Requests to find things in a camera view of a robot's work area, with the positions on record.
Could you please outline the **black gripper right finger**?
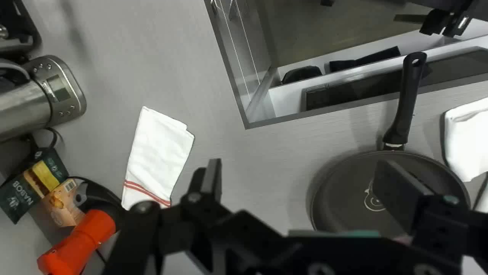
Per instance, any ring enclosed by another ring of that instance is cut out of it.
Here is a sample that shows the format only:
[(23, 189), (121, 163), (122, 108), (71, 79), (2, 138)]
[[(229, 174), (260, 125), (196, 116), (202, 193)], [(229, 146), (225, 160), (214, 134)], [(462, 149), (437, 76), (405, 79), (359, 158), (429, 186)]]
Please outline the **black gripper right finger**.
[(430, 200), (437, 195), (433, 189), (394, 160), (377, 163), (372, 189), (405, 230), (423, 227)]

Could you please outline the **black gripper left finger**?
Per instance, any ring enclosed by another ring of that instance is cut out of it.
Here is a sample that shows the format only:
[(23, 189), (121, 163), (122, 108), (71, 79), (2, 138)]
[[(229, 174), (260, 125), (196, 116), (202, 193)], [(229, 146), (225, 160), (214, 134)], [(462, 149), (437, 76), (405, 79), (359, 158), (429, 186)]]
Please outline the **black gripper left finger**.
[(196, 169), (179, 209), (182, 218), (193, 222), (212, 222), (223, 215), (220, 158), (211, 158), (206, 166)]

